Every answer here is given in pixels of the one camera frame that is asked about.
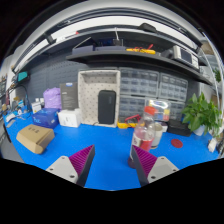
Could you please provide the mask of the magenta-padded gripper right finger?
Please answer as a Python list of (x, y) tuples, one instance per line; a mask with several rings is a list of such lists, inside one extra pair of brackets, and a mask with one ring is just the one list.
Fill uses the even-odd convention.
[(133, 146), (131, 155), (141, 186), (178, 171), (178, 168), (165, 156), (156, 157), (140, 147)]

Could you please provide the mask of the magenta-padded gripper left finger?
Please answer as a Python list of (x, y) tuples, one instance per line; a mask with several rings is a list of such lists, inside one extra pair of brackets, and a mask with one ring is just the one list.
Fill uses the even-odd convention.
[(95, 156), (95, 146), (88, 146), (75, 154), (59, 157), (47, 171), (81, 187), (85, 186)]

